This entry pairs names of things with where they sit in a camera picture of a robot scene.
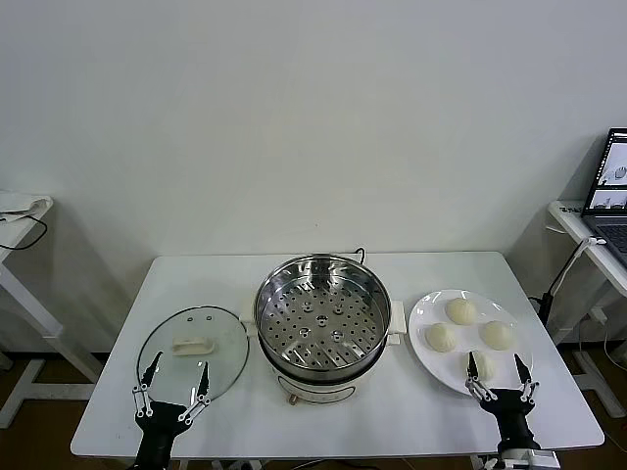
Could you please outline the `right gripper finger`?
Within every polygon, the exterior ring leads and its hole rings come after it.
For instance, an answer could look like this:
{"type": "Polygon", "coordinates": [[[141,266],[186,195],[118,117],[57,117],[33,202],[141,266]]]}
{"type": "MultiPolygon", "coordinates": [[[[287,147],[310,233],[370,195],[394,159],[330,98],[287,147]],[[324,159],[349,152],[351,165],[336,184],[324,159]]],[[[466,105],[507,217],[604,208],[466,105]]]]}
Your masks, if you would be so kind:
{"type": "Polygon", "coordinates": [[[479,402],[496,401],[497,396],[479,378],[479,371],[473,352],[468,353],[465,386],[479,402]]]}
{"type": "Polygon", "coordinates": [[[513,356],[514,356],[514,361],[515,361],[515,366],[516,366],[516,370],[518,373],[518,377],[522,385],[522,392],[521,392],[520,399],[523,402],[534,403],[534,394],[535,394],[536,389],[539,387],[539,383],[532,379],[530,369],[523,362],[521,357],[517,353],[515,353],[513,356]]]}

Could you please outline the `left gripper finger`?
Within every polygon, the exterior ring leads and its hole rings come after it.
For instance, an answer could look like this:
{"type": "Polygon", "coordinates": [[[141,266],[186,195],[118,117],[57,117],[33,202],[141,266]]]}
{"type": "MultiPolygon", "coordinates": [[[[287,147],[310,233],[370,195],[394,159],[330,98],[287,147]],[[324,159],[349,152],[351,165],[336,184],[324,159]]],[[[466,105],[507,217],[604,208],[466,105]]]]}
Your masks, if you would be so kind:
{"type": "Polygon", "coordinates": [[[192,388],[190,405],[178,416],[179,422],[192,423],[195,418],[211,404],[209,372],[209,363],[205,361],[200,381],[196,387],[192,388]]]}
{"type": "Polygon", "coordinates": [[[155,411],[163,405],[161,401],[152,399],[149,394],[162,355],[162,351],[156,353],[152,362],[141,375],[138,384],[132,388],[134,418],[136,420],[152,418],[155,411]]]}

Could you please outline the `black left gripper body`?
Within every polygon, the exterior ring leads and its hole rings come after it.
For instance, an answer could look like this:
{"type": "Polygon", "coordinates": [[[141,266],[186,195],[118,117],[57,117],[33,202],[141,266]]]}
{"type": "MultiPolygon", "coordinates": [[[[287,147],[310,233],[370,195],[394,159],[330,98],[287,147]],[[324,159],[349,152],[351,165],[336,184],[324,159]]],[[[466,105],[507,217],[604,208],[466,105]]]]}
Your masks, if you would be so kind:
{"type": "Polygon", "coordinates": [[[191,425],[179,421],[186,408],[180,404],[152,401],[153,414],[136,417],[142,439],[134,459],[135,469],[168,469],[175,439],[191,425]]]}

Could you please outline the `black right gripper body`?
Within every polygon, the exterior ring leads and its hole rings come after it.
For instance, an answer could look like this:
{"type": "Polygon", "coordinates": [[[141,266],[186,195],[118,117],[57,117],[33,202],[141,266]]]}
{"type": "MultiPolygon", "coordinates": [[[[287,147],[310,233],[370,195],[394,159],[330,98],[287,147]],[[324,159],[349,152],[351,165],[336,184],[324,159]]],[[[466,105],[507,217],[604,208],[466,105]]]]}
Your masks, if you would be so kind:
{"type": "Polygon", "coordinates": [[[496,399],[482,399],[479,404],[497,420],[501,437],[498,448],[539,448],[526,421],[534,404],[522,401],[520,390],[492,389],[491,392],[496,399]]]}

